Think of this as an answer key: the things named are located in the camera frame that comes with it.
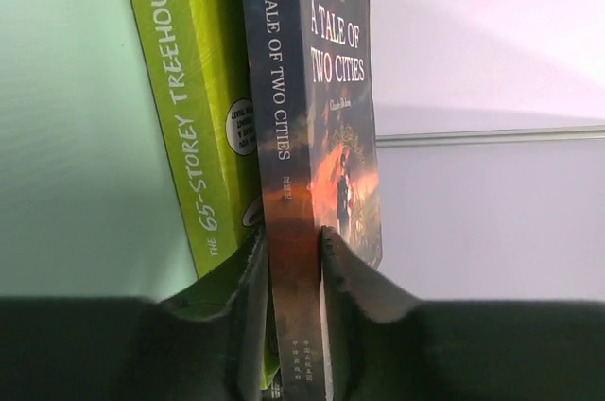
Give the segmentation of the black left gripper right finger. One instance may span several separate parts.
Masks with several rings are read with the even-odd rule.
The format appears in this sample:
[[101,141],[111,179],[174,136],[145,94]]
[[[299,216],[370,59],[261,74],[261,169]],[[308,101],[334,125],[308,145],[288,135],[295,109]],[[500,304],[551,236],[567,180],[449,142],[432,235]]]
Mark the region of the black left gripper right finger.
[[600,400],[597,301],[423,300],[320,232],[337,400]]

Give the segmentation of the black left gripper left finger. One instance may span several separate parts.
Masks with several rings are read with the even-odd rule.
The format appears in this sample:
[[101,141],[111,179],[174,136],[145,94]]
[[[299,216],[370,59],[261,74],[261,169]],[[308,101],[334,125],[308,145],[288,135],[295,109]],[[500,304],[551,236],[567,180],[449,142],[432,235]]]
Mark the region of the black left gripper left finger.
[[163,301],[6,296],[5,400],[257,400],[268,303],[267,239]]

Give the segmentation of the lime green paperback book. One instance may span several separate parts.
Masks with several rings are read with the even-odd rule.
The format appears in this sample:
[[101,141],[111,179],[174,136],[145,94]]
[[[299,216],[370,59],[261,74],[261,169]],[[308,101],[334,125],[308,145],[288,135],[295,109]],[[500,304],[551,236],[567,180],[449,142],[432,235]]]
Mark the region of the lime green paperback book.
[[130,0],[197,282],[168,302],[186,400],[258,400],[268,345],[267,238],[242,0]]

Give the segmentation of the dark tale two cities book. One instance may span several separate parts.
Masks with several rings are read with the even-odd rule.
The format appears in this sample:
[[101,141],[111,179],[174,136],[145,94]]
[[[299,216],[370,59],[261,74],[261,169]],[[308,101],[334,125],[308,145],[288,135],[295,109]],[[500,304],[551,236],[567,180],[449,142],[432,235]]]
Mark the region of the dark tale two cities book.
[[320,230],[382,258],[370,0],[243,0],[285,400],[328,400]]

